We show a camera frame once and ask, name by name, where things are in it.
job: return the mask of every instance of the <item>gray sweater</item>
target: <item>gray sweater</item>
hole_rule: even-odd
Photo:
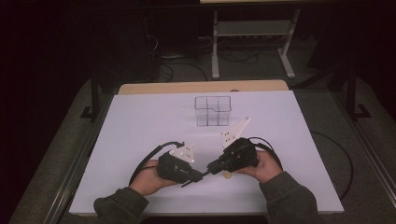
[[[314,194],[287,172],[272,178],[260,188],[267,201],[270,223],[323,223]],[[97,223],[137,223],[149,201],[130,188],[94,202]]]

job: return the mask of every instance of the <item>white tabletop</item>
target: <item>white tabletop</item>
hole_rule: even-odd
[[[230,124],[251,117],[242,137],[261,137],[274,147],[284,170],[316,196],[321,213],[344,211],[332,181],[304,121],[292,91],[206,92],[117,95],[70,212],[93,215],[93,202],[128,185],[135,167],[155,147],[170,141],[194,144],[201,172],[222,154],[220,131],[227,127],[197,127],[196,96],[228,95],[232,99]],[[246,175],[208,175],[186,188],[173,186],[148,196],[145,214],[258,214],[266,211],[258,182]]]

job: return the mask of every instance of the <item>gray sleeve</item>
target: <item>gray sleeve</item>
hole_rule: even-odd
[[[323,223],[314,194],[287,172],[260,184],[260,188],[267,201],[272,224]]]
[[[95,200],[93,207],[98,215],[96,223],[135,224],[148,204],[149,201],[133,189],[118,189],[108,197]]]

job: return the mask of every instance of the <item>gray carpet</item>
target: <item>gray carpet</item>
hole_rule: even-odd
[[[265,45],[256,63],[232,63],[220,59],[220,79],[284,79],[289,85],[297,84],[312,77],[317,70],[306,68],[310,54],[315,46],[315,40],[293,40],[290,47],[290,63],[296,73],[294,80],[289,80],[284,74],[280,60],[276,54],[278,43]],[[244,57],[246,52],[224,51],[235,57]],[[204,54],[196,59],[182,58],[169,63],[192,63],[200,67],[181,64],[169,64],[174,71],[173,80],[203,81],[203,72],[210,80],[210,54]],[[159,78],[164,82],[169,75]],[[378,181],[371,163],[368,161],[362,143],[357,137],[350,120],[345,116],[338,97],[326,90],[329,77],[325,77],[306,90],[295,91],[304,117],[317,144],[320,156],[328,170],[336,191],[341,195],[347,189],[350,178],[350,167],[346,154],[351,157],[354,177],[350,190],[342,200],[345,212],[342,214],[325,215],[331,223],[396,223],[396,209],[387,193]],[[57,195],[61,183],[76,155],[78,146],[83,142],[86,132],[92,126],[87,119],[81,119],[80,113],[90,104],[90,85],[87,83],[77,95],[70,108],[64,124],[54,138],[46,157],[37,169],[34,179],[26,190],[10,223],[42,223],[51,207],[51,202]],[[364,130],[380,160],[389,173],[395,177],[396,165],[396,125],[387,112],[375,99],[371,88],[359,80],[357,102],[364,104],[371,115],[370,119],[359,119],[358,123]],[[60,223],[92,223],[92,217],[78,217],[65,213]]]

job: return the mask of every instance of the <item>human hand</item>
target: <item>human hand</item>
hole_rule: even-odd
[[[257,151],[257,160],[259,160],[257,167],[248,166],[238,170],[237,173],[253,176],[264,184],[283,172],[274,158],[266,151]]]
[[[148,161],[144,167],[152,168],[140,171],[129,188],[134,189],[143,196],[147,196],[157,192],[159,189],[178,184],[177,182],[160,178],[156,169],[157,165],[158,161]]]

